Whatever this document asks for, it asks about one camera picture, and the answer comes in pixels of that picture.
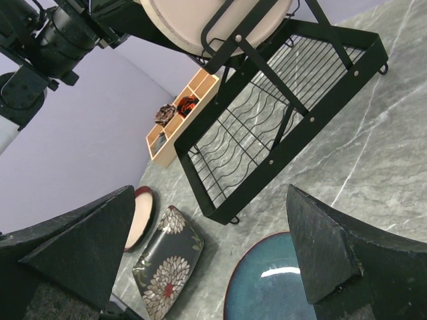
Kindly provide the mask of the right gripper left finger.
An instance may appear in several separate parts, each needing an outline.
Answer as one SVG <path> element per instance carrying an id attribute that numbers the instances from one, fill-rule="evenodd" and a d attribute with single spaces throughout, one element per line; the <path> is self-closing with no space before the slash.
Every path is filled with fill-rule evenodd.
<path id="1" fill-rule="evenodd" d="M 2 319 L 98 319 L 135 211 L 126 185 L 78 209 L 1 235 Z"/>

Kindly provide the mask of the black square floral plate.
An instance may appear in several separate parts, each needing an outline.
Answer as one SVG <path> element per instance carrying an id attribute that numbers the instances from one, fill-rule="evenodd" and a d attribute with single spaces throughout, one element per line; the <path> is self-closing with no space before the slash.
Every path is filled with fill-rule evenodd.
<path id="1" fill-rule="evenodd" d="M 191 276 L 205 241 L 177 207 L 163 214 L 132 273 L 149 319 L 165 319 Z"/>

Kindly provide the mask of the beige front plate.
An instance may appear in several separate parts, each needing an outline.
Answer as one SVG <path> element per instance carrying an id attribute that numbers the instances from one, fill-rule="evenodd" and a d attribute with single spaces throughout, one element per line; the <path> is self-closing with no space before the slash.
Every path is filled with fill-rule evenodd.
<path id="1" fill-rule="evenodd" d="M 199 56 L 211 57 L 203 49 L 201 33 L 225 1 L 140 1 L 151 22 L 180 49 Z M 224 41 L 258 2 L 252 0 L 232 1 L 230 7 L 214 23 L 207 33 L 206 41 L 218 50 Z M 288 0 L 277 1 L 247 36 L 248 42 L 257 47 L 280 26 L 292 6 Z"/>

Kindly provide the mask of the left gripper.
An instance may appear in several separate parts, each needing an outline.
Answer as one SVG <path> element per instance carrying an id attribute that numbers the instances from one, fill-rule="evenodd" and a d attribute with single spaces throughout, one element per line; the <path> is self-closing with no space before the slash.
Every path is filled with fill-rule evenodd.
<path id="1" fill-rule="evenodd" d="M 55 3 L 102 49 L 115 49 L 129 37 L 128 33 L 120 31 L 113 23 L 122 18 L 123 10 L 130 1 L 55 0 Z"/>

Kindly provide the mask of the teal brown rimmed plate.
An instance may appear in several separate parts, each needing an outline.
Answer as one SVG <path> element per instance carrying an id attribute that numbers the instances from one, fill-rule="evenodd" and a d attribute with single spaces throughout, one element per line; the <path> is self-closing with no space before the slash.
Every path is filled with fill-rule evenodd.
<path id="1" fill-rule="evenodd" d="M 223 318 L 316 318 L 306 299 L 289 231 L 264 237 L 239 260 L 226 290 Z"/>

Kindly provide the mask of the round red rimmed plate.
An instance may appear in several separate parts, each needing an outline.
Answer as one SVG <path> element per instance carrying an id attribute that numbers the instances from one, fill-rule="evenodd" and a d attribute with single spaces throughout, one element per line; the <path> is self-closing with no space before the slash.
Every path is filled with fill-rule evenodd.
<path id="1" fill-rule="evenodd" d="M 151 188 L 139 187 L 135 191 L 135 212 L 124 251 L 137 245 L 150 228 L 155 215 L 155 198 Z"/>

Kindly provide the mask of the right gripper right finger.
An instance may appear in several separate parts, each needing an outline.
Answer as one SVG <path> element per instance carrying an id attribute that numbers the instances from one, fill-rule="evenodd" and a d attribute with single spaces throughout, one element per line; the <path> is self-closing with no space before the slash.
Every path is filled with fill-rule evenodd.
<path id="1" fill-rule="evenodd" d="M 288 225 L 317 319 L 425 319 L 426 244 L 289 185 Z"/>

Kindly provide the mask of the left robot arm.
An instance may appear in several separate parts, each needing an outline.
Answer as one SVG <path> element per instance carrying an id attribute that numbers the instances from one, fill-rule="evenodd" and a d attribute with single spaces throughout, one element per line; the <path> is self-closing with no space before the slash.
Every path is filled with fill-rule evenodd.
<path id="1" fill-rule="evenodd" d="M 116 48 L 127 34 L 91 14 L 92 1 L 1 2 L 1 54 L 18 70 L 1 75 L 1 150 L 4 151 L 43 106 L 48 90 L 73 86 L 75 67 L 95 47 Z"/>

